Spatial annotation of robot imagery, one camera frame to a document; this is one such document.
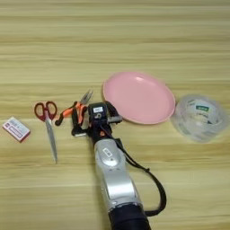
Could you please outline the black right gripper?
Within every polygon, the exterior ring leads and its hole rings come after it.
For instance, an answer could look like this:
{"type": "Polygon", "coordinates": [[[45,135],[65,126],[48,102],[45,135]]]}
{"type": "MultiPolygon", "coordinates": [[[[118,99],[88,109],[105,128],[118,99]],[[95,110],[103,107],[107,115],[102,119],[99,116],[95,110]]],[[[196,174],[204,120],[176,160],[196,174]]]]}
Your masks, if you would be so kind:
{"type": "MultiPolygon", "coordinates": [[[[118,114],[116,108],[108,101],[105,102],[110,116],[108,117],[109,123],[121,123],[122,117],[118,114]]],[[[82,128],[84,122],[84,114],[87,111],[86,107],[82,109],[73,108],[72,123],[73,129],[71,134],[73,137],[88,136],[96,144],[103,139],[113,139],[111,125],[105,120],[91,120],[88,128],[82,128]]]]}

